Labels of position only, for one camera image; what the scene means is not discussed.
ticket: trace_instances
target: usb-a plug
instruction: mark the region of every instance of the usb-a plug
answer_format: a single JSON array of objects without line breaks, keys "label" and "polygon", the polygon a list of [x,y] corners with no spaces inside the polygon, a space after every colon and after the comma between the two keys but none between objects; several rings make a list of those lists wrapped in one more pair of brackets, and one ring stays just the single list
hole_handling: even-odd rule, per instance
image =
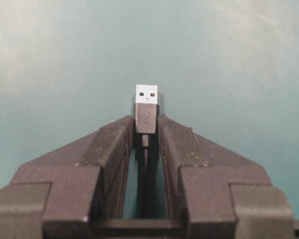
[{"label": "usb-a plug", "polygon": [[136,133],[155,134],[157,116],[157,86],[136,85],[134,106]]}]

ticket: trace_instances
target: usb connector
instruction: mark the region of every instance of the usb connector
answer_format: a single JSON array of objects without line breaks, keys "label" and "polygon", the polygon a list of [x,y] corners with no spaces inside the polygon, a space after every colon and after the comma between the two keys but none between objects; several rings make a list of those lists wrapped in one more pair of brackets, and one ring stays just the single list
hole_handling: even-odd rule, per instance
[{"label": "usb connector", "polygon": [[134,106],[136,133],[155,134],[157,116],[157,86],[136,85]]},{"label": "usb connector", "polygon": [[135,103],[157,104],[157,86],[136,85]]}]

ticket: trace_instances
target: teal surface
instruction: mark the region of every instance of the teal surface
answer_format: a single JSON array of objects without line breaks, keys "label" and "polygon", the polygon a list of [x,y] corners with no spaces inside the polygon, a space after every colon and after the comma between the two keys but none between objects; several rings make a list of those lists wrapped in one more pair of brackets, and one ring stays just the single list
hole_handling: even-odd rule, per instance
[{"label": "teal surface", "polygon": [[299,0],[0,0],[0,187],[131,114],[137,83],[262,164],[299,219]]}]

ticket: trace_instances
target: usb cable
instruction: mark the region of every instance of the usb cable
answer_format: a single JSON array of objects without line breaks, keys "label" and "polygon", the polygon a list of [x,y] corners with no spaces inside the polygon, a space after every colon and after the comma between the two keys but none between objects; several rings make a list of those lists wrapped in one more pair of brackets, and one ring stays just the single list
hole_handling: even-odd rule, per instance
[{"label": "usb cable", "polygon": [[141,217],[146,216],[146,185],[148,180],[148,159],[150,158],[151,140],[157,132],[157,86],[136,85],[134,105],[135,129],[140,141],[143,161],[139,162],[139,196],[142,202]]}]

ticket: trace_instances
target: teal background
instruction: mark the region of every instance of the teal background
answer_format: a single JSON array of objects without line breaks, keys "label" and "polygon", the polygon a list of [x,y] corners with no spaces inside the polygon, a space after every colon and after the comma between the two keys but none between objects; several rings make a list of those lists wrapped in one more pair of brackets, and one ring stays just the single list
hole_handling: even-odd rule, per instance
[{"label": "teal background", "polygon": [[158,85],[162,113],[262,164],[299,219],[299,0],[0,0],[0,187],[131,114],[137,83]]}]

